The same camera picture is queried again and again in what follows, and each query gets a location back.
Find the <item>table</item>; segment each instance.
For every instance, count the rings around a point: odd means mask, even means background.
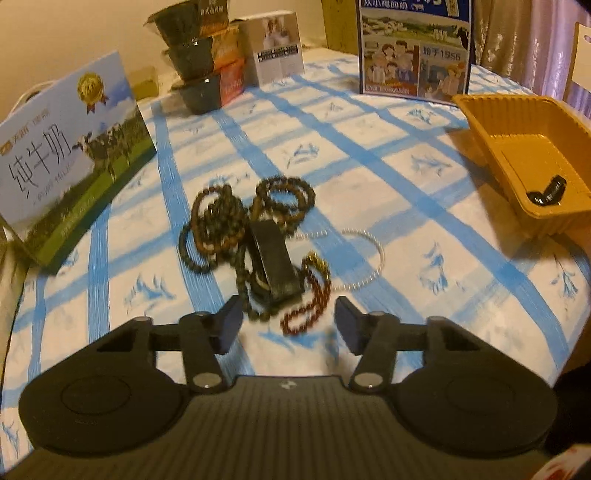
[[[358,281],[377,266],[378,253],[339,232],[367,230],[387,260],[381,278],[348,295],[360,309],[409,323],[447,316],[548,383],[556,380],[590,313],[586,232],[529,238],[458,109],[357,91],[357,58],[333,54],[308,61],[304,76],[250,89],[209,115],[190,116],[173,97],[142,107],[157,158],[55,277],[28,273],[6,361],[3,468],[31,450],[17,410],[29,380],[134,316],[175,322],[194,310],[217,311],[236,293],[228,265],[206,276],[187,270],[178,233],[204,186],[229,183],[248,202],[260,178],[279,172],[303,177],[317,193],[301,231],[329,231],[288,241],[294,263],[316,249],[335,282]],[[470,91],[531,94],[480,67]],[[278,320],[245,320],[220,358],[225,374],[339,374],[346,381],[356,358],[333,325],[334,299],[297,338],[283,337]],[[420,365],[418,352],[401,354],[395,381]],[[184,381],[180,354],[160,354],[158,367]]]

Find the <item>black plastic bowl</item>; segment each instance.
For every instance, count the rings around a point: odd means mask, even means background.
[[[169,56],[174,69],[183,80],[191,80],[213,72],[215,62],[212,45],[212,38],[206,37],[169,48],[164,54]]]
[[[226,28],[228,5],[226,0],[213,7],[209,0],[189,0],[150,15],[146,24],[155,25],[170,48]]]
[[[242,93],[243,67],[244,60],[240,59],[204,78],[180,81],[171,90],[181,95],[193,115],[203,115],[218,110]]]
[[[211,37],[199,38],[164,51],[183,80],[210,74],[242,57],[238,28],[229,27]]]

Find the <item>brown bead bracelet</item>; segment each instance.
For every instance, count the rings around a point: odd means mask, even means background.
[[[312,268],[317,270],[323,277],[323,287],[320,286],[320,282],[314,275],[314,272],[312,272]],[[313,292],[313,298],[310,303],[307,303],[306,305],[303,305],[285,314],[280,324],[281,330],[283,331],[283,335],[295,336],[300,335],[302,333],[306,333],[309,328],[311,328],[312,326],[314,326],[316,322],[318,322],[320,316],[326,309],[326,306],[328,305],[330,299],[332,281],[330,279],[329,266],[325,260],[322,260],[320,257],[318,257],[316,252],[310,252],[302,260],[301,271],[310,283]],[[310,315],[309,318],[306,319],[304,323],[302,323],[299,327],[290,327],[289,324],[291,320],[311,310],[314,310],[314,312]]]

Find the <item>cow image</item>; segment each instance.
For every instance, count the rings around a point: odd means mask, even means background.
[[[460,39],[460,41],[462,42],[462,47],[464,47],[465,50],[468,49],[468,30],[465,29],[464,27],[459,27],[456,28],[456,35],[457,37]]]
[[[127,165],[129,165],[129,156],[131,155],[131,148],[127,142],[125,131],[119,124],[113,125],[108,132],[107,142],[109,147],[115,152],[113,158],[125,157]]]
[[[82,135],[78,142],[72,145],[72,150],[80,150],[92,160],[95,165],[95,171],[107,171],[111,175],[111,179],[115,180],[115,169],[111,160],[109,159],[108,149],[104,142],[100,139],[90,140],[92,132],[87,135]]]

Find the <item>orange label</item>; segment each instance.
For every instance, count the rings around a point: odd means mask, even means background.
[[[220,98],[222,106],[234,100],[244,91],[242,69],[244,60],[240,59],[228,65],[220,74]]]

